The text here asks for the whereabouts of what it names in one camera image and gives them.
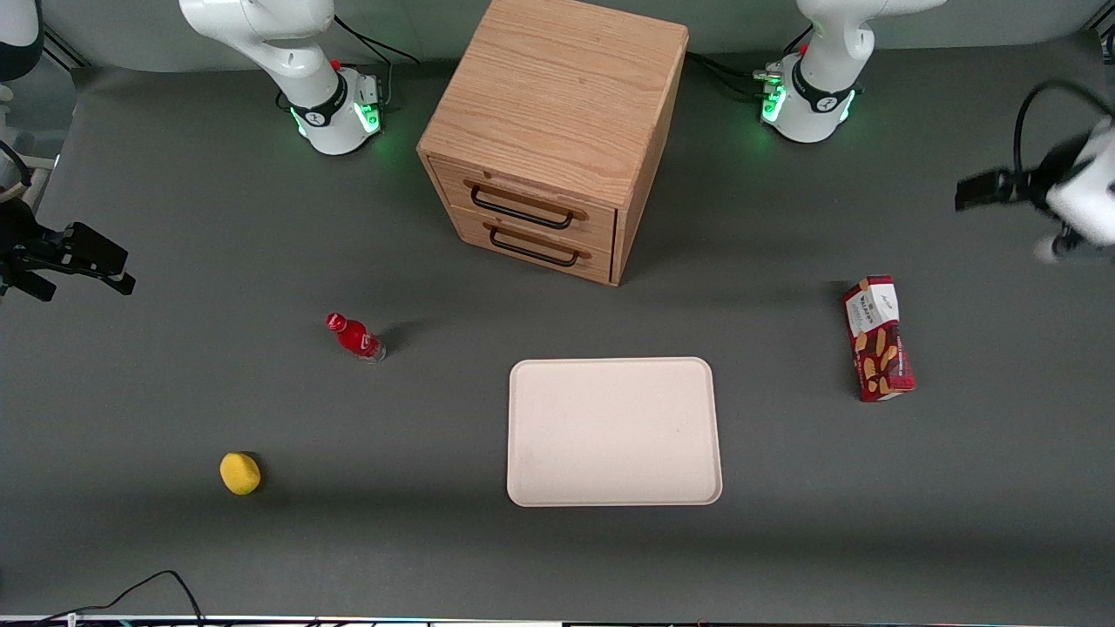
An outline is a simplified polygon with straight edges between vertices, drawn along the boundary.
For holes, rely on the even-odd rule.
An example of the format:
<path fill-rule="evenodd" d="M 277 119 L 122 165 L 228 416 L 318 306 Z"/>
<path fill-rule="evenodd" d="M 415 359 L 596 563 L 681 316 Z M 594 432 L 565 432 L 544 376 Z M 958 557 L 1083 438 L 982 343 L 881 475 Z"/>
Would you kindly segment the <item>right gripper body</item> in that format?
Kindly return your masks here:
<path fill-rule="evenodd" d="M 56 269 L 61 253 L 58 232 L 41 226 L 23 201 L 1 204 L 1 254 L 12 271 Z"/>

